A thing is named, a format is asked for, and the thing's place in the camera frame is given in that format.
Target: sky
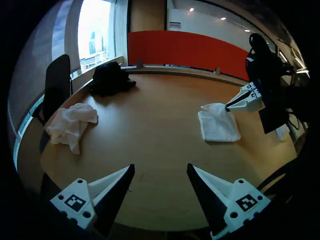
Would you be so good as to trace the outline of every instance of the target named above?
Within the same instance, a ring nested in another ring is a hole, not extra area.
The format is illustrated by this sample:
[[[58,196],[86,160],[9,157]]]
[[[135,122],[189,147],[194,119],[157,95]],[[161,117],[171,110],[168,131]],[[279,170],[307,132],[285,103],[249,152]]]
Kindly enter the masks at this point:
[[[84,0],[79,17],[78,47],[79,57],[89,56],[89,40],[91,33],[97,29],[106,36],[109,29],[110,2],[103,0]]]

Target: white towel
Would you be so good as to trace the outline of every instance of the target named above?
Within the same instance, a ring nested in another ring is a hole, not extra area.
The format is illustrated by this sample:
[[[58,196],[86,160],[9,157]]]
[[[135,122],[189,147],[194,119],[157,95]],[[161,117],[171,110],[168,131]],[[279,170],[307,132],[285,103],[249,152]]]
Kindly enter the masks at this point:
[[[46,130],[51,135],[52,144],[67,144],[74,154],[80,154],[79,140],[88,122],[98,122],[97,110],[88,104],[77,103],[69,109],[58,109]]]
[[[198,112],[205,141],[235,142],[241,138],[233,114],[225,107],[222,103],[212,103],[202,106]]]

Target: chair backrest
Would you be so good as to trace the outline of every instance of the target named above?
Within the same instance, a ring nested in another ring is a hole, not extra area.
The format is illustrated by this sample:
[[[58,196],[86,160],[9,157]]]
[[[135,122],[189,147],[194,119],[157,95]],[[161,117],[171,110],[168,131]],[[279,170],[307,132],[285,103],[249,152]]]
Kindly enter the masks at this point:
[[[54,112],[70,97],[70,58],[64,54],[54,60],[46,71],[43,117],[47,122]]]

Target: cable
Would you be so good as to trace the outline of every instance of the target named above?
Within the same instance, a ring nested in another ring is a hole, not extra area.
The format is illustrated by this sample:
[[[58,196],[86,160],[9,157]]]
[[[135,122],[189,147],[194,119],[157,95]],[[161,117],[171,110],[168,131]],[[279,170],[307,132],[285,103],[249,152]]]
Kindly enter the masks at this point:
[[[292,115],[294,115],[294,113],[293,112],[289,112],[289,111],[287,111],[287,113],[288,114],[292,114]],[[299,122],[299,120],[298,120],[298,118],[297,118],[297,116],[296,116],[296,119],[297,119],[297,122],[298,122],[298,127],[296,127],[290,120],[289,120],[289,123],[296,129],[296,130],[299,130],[299,128],[300,128],[300,122]]]

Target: ceiling light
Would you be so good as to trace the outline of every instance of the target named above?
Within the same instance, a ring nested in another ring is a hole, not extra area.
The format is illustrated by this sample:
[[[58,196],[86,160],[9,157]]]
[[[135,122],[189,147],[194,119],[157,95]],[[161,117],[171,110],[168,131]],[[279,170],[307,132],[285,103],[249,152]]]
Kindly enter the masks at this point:
[[[301,70],[301,71],[297,71],[297,73],[308,73],[308,70]]]
[[[286,57],[283,55],[283,53],[282,53],[282,52],[279,52],[279,53],[280,53],[280,55],[282,56],[283,60],[285,60],[285,61],[287,62],[288,60],[287,60]]]
[[[300,64],[300,66],[302,66],[302,68],[306,68],[299,59],[297,59],[297,58],[295,58],[295,59],[296,59],[296,61]]]

